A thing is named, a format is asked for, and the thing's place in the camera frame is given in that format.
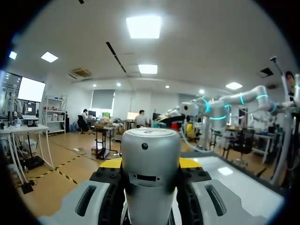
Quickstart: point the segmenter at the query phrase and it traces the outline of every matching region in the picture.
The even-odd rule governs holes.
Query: window blind
[[[115,90],[94,90],[92,108],[111,109]]]

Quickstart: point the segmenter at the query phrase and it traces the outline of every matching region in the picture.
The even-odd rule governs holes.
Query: yellow black floor tape
[[[77,159],[77,158],[79,158],[79,157],[81,157],[81,156],[83,156],[83,155],[85,155],[85,153],[80,154],[80,155],[74,157],[73,159],[71,159],[71,160],[69,160],[69,161],[67,161],[67,162],[65,162],[65,163],[63,163],[63,164],[61,164],[61,165],[55,167],[54,169],[60,168],[60,167],[62,167],[63,165],[65,165],[65,164],[67,164],[67,163],[70,163],[70,162],[72,162],[73,160],[75,160],[75,159]]]
[[[54,170],[57,171],[60,175],[63,175],[68,180],[74,182],[75,184],[78,184],[78,182],[76,180],[74,180],[74,179],[70,178],[69,176],[65,175],[64,173],[62,173],[61,171],[59,171],[57,168],[55,168]]]
[[[31,181],[35,181],[35,180],[37,180],[37,179],[39,179],[39,178],[42,178],[42,177],[44,177],[45,175],[51,173],[52,171],[56,170],[56,171],[59,172],[61,175],[65,176],[67,179],[73,181],[75,184],[78,184],[75,180],[73,180],[72,178],[68,177],[67,175],[64,175],[61,171],[57,170],[57,168],[62,167],[63,165],[65,165],[65,164],[67,164],[67,163],[70,163],[70,162],[72,162],[73,160],[75,160],[75,159],[77,159],[77,158],[79,158],[79,157],[81,157],[81,156],[83,156],[83,155],[85,155],[85,153],[80,154],[80,155],[74,157],[73,159],[71,159],[71,160],[69,160],[69,161],[67,161],[67,162],[65,162],[65,163],[63,163],[63,164],[61,164],[61,165],[55,167],[54,169],[49,170],[49,171],[47,171],[47,172],[45,172],[45,173],[43,173],[43,174],[41,174],[41,175],[39,175],[39,176],[37,176],[37,177],[34,177],[34,178],[28,180],[28,182],[30,183]],[[19,188],[21,185],[22,185],[22,184],[16,185],[15,188]]]

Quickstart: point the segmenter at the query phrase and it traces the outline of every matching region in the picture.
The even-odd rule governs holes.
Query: storage box
[[[52,121],[57,121],[57,117],[58,117],[57,114],[53,114],[52,115]]]
[[[59,115],[58,116],[58,121],[64,121],[64,115]]]
[[[29,139],[30,140],[30,147],[31,147],[31,152],[32,153],[35,153],[37,152],[37,143],[35,140],[33,139]],[[29,145],[28,145],[28,140],[25,140],[24,141],[24,148],[25,150],[30,153],[30,149],[29,149]]]
[[[52,115],[47,115],[47,121],[51,121],[52,120]]]
[[[103,127],[108,127],[108,123],[104,124],[104,123],[94,123],[94,126],[97,128],[103,128]]]

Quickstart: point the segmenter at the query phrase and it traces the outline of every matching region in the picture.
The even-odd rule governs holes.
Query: ceiling
[[[126,18],[137,15],[162,17],[159,39],[130,38]],[[34,76],[51,72],[86,89],[226,93],[225,85],[238,82],[243,85],[238,91],[245,91],[280,82],[269,61],[274,55],[283,70],[298,71],[286,40],[251,0],[54,0],[14,41],[18,55],[8,71]],[[47,51],[59,59],[42,60]],[[138,64],[158,65],[157,75],[141,75]],[[70,78],[76,68],[88,69],[93,80]],[[258,72],[265,68],[274,75],[262,79]]]

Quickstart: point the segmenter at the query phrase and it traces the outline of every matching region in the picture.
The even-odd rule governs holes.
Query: window
[[[96,116],[102,116],[102,113],[109,113],[110,116],[113,116],[113,104],[114,104],[114,96],[115,93],[113,94],[113,98],[112,98],[112,108],[111,109],[99,109],[99,108],[91,108],[92,111],[96,112]]]

